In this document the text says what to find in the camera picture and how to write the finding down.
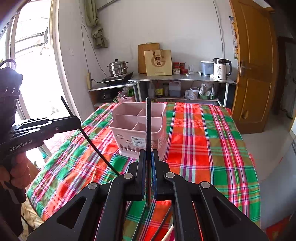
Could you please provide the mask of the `person's left hand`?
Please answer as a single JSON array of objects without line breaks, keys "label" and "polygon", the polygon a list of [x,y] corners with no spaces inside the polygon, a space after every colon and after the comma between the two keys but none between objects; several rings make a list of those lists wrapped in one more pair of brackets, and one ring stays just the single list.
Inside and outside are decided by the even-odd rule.
[{"label": "person's left hand", "polygon": [[30,183],[30,169],[28,167],[29,159],[25,153],[16,156],[16,165],[7,171],[4,166],[1,166],[1,185],[4,189],[8,189],[5,182],[11,182],[13,186],[19,189],[26,188]]}]

